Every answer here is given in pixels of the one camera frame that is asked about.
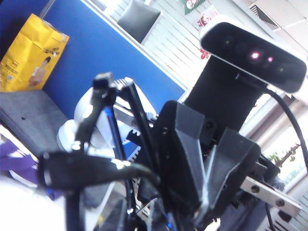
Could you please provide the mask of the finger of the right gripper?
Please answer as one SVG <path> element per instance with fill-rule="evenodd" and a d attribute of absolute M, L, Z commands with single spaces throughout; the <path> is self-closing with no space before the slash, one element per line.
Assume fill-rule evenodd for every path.
<path fill-rule="evenodd" d="M 175 138 L 178 163 L 178 191 L 187 212 L 201 205 L 205 170 L 200 146 L 204 116 L 178 104 L 175 120 Z"/>
<path fill-rule="evenodd" d="M 220 215 L 240 190 L 260 156 L 260 147 L 239 133 L 225 129 L 205 161 L 205 213 Z"/>

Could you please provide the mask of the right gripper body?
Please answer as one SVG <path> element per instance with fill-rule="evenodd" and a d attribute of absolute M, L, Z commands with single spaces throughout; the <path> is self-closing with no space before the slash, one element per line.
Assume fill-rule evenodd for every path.
<path fill-rule="evenodd" d="M 213 219 L 221 217 L 228 206 L 238 205 L 243 201 L 248 201 L 253 198 L 259 199 L 273 207 L 276 207 L 291 217 L 295 217 L 299 213 L 301 206 L 294 199 L 269 185 L 269 180 L 273 178 L 274 166 L 266 160 L 262 160 L 261 154 L 257 159 L 251 173 L 245 177 L 242 185 L 240 186 L 240 190 L 236 193 L 231 203 L 225 208 L 222 214 L 207 215 L 205 213 L 205 178 L 201 205 L 194 212 L 187 212 L 185 210 L 184 203 L 179 196 L 179 188 L 177 185 L 179 179 L 177 176 L 178 163 L 175 138 L 175 120 L 178 104 L 181 103 L 176 101 L 167 102 L 161 110 L 161 113 L 154 125 L 154 136 L 158 144 L 159 174 L 164 188 L 162 197 L 166 208 L 173 213 L 178 225 L 208 225 Z M 204 123 L 199 139 L 200 146 L 203 142 L 206 144 L 210 143 L 211 137 L 215 130 L 215 123 L 204 116 Z M 221 134 L 218 142 L 210 146 L 209 156 L 214 147 L 218 145 L 223 133 Z M 204 166 L 205 161 L 209 158 L 209 156 L 204 157 L 202 152 Z"/>

